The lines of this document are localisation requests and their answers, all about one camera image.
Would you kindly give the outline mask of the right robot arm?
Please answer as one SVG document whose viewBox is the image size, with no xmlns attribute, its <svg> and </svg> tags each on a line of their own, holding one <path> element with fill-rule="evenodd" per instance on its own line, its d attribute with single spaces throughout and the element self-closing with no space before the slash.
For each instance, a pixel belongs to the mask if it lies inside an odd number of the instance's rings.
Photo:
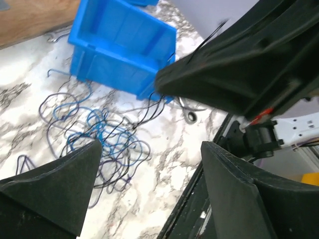
<svg viewBox="0 0 319 239">
<path fill-rule="evenodd" d="M 319 111 L 287 111 L 319 96 L 316 0 L 176 0 L 203 38 L 161 69 L 158 93 L 226 111 L 222 146 L 238 157 L 317 145 Z"/>
</svg>

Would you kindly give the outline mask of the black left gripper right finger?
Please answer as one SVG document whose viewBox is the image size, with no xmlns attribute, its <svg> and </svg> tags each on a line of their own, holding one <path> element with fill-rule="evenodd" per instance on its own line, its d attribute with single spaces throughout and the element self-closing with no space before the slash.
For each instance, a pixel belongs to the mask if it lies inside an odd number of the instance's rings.
<svg viewBox="0 0 319 239">
<path fill-rule="evenodd" d="M 267 172 L 219 145 L 201 145 L 219 239 L 316 239 L 319 189 Z"/>
</svg>

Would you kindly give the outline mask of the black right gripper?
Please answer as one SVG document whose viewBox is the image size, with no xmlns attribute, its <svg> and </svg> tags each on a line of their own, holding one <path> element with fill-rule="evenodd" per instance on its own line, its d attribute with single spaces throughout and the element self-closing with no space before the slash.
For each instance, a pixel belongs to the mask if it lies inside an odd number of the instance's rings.
<svg viewBox="0 0 319 239">
<path fill-rule="evenodd" d="M 319 3 L 261 0 L 193 53 L 158 71 L 156 92 L 253 121 L 319 87 Z"/>
</svg>

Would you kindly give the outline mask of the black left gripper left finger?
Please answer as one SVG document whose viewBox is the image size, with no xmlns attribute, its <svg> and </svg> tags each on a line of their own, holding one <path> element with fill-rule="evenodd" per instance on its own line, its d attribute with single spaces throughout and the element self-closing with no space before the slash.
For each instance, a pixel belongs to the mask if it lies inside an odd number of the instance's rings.
<svg viewBox="0 0 319 239">
<path fill-rule="evenodd" d="M 0 182 L 2 239 L 81 235 L 102 154 L 100 141 Z"/>
</svg>

